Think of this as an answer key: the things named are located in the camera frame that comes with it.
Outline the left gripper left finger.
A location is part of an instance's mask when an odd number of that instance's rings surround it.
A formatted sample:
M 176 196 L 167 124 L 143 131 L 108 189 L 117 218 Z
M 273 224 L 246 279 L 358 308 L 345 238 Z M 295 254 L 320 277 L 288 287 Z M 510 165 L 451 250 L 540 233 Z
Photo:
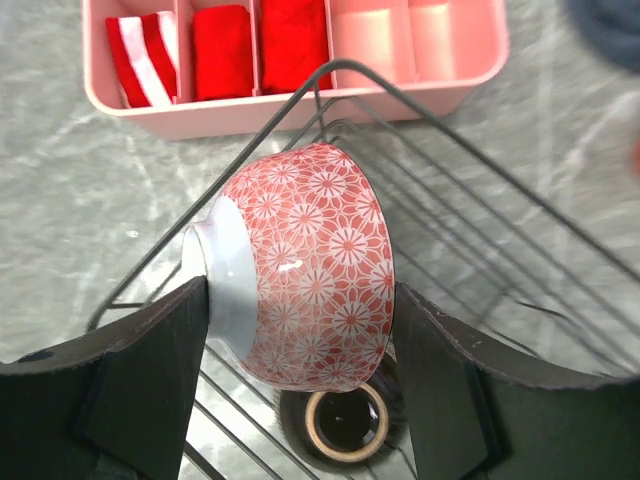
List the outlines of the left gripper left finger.
M 1 366 L 4 479 L 175 479 L 208 330 L 196 277 Z

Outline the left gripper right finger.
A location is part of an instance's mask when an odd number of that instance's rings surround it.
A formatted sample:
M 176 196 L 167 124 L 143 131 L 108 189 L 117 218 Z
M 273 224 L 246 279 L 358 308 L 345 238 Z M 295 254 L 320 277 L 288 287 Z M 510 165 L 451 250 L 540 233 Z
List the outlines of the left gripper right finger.
M 393 343 L 422 479 L 635 479 L 639 381 L 515 350 L 395 290 Z

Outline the pink patterned bowl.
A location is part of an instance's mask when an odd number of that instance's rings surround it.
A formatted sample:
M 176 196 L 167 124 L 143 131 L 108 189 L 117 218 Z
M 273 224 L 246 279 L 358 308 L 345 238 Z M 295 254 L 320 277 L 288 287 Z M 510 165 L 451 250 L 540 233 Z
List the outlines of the pink patterned bowl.
M 351 391 L 381 362 L 394 310 L 390 236 L 368 178 L 334 145 L 242 168 L 186 229 L 181 273 L 206 278 L 211 336 L 271 387 Z

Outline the black bowl gold rim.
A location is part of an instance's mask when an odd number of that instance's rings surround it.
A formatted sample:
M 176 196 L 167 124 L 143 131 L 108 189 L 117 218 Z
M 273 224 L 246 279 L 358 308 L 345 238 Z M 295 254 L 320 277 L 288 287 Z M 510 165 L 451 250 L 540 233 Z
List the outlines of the black bowl gold rim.
M 397 364 L 389 354 L 353 391 L 279 391 L 275 404 L 288 445 L 303 461 L 325 472 L 374 467 L 397 449 L 407 431 Z

